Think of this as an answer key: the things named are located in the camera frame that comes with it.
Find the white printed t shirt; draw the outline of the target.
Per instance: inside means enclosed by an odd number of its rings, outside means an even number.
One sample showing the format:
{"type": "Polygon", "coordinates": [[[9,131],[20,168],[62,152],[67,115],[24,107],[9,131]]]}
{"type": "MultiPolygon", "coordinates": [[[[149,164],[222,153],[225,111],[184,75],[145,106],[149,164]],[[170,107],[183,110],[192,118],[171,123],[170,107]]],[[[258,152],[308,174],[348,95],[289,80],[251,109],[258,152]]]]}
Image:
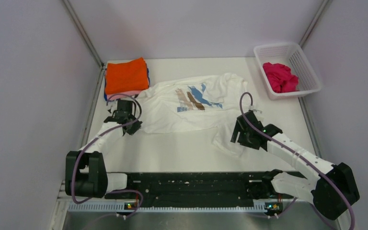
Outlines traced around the white printed t shirt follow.
{"type": "Polygon", "coordinates": [[[234,73],[163,81],[142,91],[136,98],[142,108],[141,130],[147,134],[168,134],[217,128],[213,145],[239,157],[245,147],[231,142],[248,82],[234,73]]]}

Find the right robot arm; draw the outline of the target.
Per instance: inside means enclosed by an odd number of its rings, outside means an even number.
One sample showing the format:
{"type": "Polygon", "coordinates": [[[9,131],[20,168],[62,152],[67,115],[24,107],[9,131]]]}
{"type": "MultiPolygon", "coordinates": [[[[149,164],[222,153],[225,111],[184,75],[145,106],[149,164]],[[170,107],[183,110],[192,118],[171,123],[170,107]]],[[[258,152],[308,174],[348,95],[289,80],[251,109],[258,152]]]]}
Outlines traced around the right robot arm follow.
{"type": "Polygon", "coordinates": [[[352,205],[360,195],[352,169],[347,164],[336,165],[310,153],[275,125],[263,126],[253,111],[237,117],[231,142],[263,149],[302,174],[297,177],[278,169],[266,172],[262,177],[265,196],[293,196],[312,204],[330,220],[338,219],[346,211],[353,214],[352,205]]]}

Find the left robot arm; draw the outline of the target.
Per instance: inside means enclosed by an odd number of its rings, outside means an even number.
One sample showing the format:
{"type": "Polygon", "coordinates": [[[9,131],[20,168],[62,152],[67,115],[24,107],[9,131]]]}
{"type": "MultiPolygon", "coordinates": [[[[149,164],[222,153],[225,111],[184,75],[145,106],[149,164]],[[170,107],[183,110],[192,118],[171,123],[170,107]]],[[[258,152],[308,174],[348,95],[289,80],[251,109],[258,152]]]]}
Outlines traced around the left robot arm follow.
{"type": "Polygon", "coordinates": [[[104,156],[117,140],[141,128],[141,115],[142,108],[136,99],[118,100],[116,109],[103,121],[93,139],[80,150],[66,155],[65,192],[74,203],[102,198],[110,188],[115,189],[117,176],[109,182],[104,156]]]}

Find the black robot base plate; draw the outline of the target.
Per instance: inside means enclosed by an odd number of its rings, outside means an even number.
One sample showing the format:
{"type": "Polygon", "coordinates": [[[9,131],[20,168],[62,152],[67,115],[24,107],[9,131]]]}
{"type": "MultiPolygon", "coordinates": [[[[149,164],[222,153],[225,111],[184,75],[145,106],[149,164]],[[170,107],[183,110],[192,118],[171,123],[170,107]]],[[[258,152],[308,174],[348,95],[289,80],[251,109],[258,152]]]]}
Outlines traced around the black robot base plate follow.
{"type": "Polygon", "coordinates": [[[135,199],[143,195],[142,208],[252,207],[255,200],[290,198],[269,191],[264,172],[132,172],[127,175],[127,193],[106,199],[135,199]]]}

